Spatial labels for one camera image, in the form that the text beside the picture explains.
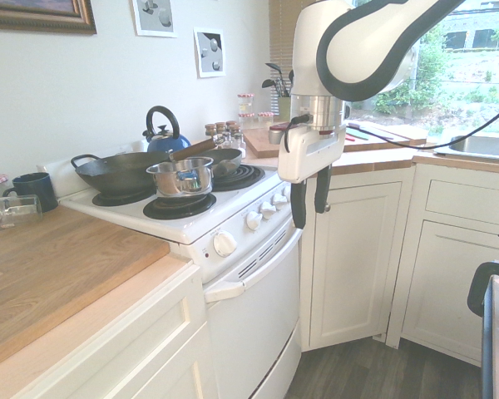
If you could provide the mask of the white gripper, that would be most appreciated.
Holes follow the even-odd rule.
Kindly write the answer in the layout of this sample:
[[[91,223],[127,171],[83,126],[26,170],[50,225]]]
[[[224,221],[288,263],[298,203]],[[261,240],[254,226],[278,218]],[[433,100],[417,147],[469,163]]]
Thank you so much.
[[[321,127],[313,123],[292,125],[285,139],[284,122],[277,125],[281,135],[278,156],[278,174],[281,180],[291,184],[291,211],[294,226],[303,229],[306,224],[305,179],[317,174],[314,208],[319,214],[325,212],[332,166],[343,153],[346,125]]]

